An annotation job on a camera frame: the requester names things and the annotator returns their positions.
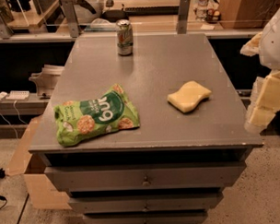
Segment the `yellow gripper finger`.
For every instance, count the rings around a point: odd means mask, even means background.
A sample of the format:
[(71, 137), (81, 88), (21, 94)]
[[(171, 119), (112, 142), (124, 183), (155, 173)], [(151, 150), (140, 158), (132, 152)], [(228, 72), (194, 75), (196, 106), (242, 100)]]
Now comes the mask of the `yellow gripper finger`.
[(280, 70), (273, 70), (266, 78), (257, 77), (250, 98), (245, 129), (248, 132), (260, 133), (280, 111)]
[(254, 56), (259, 53), (259, 42), (262, 37), (262, 33), (259, 32), (254, 35), (248, 42), (246, 42), (240, 49), (242, 55)]

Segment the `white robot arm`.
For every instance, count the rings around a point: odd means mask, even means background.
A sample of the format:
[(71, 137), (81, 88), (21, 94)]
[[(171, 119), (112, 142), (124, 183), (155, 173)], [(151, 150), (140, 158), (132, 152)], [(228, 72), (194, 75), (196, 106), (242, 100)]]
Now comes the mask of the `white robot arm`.
[(260, 133), (280, 111), (280, 7), (263, 31), (242, 46), (240, 53), (258, 54), (260, 64), (271, 71), (266, 78), (257, 77), (253, 83), (245, 117), (245, 129)]

